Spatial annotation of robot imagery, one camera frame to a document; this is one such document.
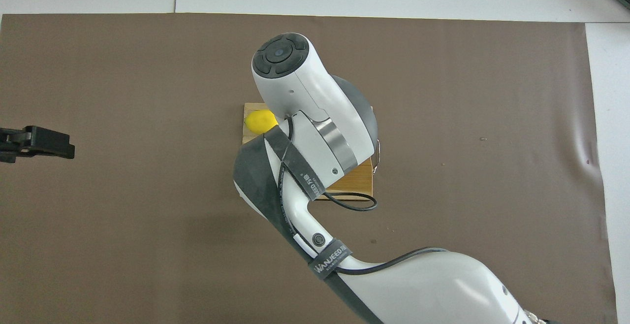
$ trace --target black cable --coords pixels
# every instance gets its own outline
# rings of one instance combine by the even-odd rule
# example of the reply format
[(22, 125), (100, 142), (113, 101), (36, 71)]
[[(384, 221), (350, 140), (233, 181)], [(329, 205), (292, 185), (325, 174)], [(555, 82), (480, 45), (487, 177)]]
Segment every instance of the black cable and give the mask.
[(376, 265), (376, 266), (372, 266), (369, 268), (361, 268), (361, 269), (348, 269), (348, 268), (335, 268), (335, 271), (339, 272), (340, 274), (345, 274), (345, 275), (367, 275), (367, 274), (371, 274), (372, 272), (376, 272), (379, 270), (383, 270), (384, 268), (388, 268), (390, 266), (394, 266), (397, 263), (400, 263), (403, 260), (409, 259), (411, 257), (414, 257), (416, 255), (420, 255), (420, 254), (427, 254), (427, 253), (434, 253), (434, 252), (448, 252), (448, 250), (443, 249), (443, 248), (433, 248), (428, 246), (427, 248), (421, 248), (421, 249), (417, 249), (417, 250), (413, 250), (412, 252), (408, 252), (407, 254), (401, 255), (399, 257), (397, 257), (396, 259), (390, 260), (388, 262), (382, 263), (380, 265)]
[[(287, 118), (288, 120), (288, 139), (293, 142), (293, 120), (291, 117)], [(291, 236), (295, 236), (297, 234), (297, 230), (293, 227), (291, 220), (286, 216), (286, 212), (284, 210), (284, 201), (282, 200), (282, 184), (284, 183), (284, 172), (286, 171), (286, 165), (284, 164), (284, 157), (286, 156), (286, 149), (282, 154), (282, 158), (280, 159), (280, 172), (278, 173), (278, 194), (280, 196), (280, 210), (282, 212), (282, 217), (284, 217), (284, 221), (288, 225), (288, 230), (291, 233)]]
[[(373, 210), (376, 208), (376, 206), (378, 206), (378, 202), (376, 201), (376, 198), (369, 196), (369, 194), (360, 194), (358, 192), (324, 192), (324, 196), (326, 196), (329, 200), (333, 201), (334, 203), (336, 203), (337, 205), (342, 206), (345, 209), (349, 209), (349, 210), (355, 210), (358, 212), (365, 212), (368, 210)], [(363, 197), (363, 198), (367, 198), (368, 200), (372, 201), (372, 205), (368, 206), (368, 207), (354, 207), (351, 205), (348, 205), (348, 203), (344, 203), (342, 201), (339, 201), (338, 199), (336, 199), (333, 196), (357, 196), (357, 197)]]

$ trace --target wooden block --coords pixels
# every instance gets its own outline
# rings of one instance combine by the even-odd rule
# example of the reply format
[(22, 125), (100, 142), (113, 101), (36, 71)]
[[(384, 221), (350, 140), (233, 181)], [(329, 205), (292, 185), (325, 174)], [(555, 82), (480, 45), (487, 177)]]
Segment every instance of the wooden block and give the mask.
[[(245, 118), (253, 111), (266, 109), (267, 105), (263, 102), (245, 102), (243, 109), (243, 144), (258, 137), (245, 126)], [(354, 168), (349, 174), (339, 179), (327, 189), (328, 192), (360, 192), (361, 194), (369, 194), (372, 196), (372, 160), (368, 159), (362, 162), (358, 167)], [(364, 200), (357, 196), (338, 196), (340, 200)], [(328, 200), (324, 196), (320, 196), (318, 200)]]

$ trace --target yellow lemon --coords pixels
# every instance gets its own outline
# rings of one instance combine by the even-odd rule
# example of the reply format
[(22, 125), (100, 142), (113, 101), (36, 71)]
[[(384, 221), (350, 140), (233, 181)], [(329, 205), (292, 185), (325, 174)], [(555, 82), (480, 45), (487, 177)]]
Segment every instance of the yellow lemon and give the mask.
[(277, 124), (274, 113), (268, 109), (253, 111), (245, 118), (245, 126), (256, 134), (265, 133)]

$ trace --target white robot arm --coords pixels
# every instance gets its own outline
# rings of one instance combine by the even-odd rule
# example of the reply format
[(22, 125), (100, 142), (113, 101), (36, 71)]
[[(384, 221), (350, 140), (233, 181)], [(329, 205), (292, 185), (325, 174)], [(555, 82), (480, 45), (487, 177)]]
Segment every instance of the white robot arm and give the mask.
[(467, 255), (422, 248), (384, 263), (354, 258), (308, 203), (374, 153), (370, 104), (326, 72), (313, 44), (297, 33), (263, 44), (252, 74), (281, 123), (241, 147), (234, 185), (357, 315), (369, 323), (544, 323)]

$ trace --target black strap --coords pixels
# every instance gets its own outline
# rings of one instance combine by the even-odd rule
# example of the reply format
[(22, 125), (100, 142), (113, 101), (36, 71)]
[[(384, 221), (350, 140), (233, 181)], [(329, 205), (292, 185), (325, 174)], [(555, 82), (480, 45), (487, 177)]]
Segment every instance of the black strap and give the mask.
[(311, 201), (320, 194), (326, 192), (324, 185), (318, 178), (311, 165), (306, 161), (302, 153), (295, 148), (295, 145), (288, 139), (279, 126), (270, 129), (265, 133), (265, 139), (274, 149), (275, 154), (281, 162), (286, 165), (295, 182)]
[(345, 246), (339, 239), (333, 239), (331, 243), (322, 250), (321, 253), (309, 263), (309, 268), (315, 273), (320, 280), (326, 279), (339, 264), (344, 261), (351, 250)]

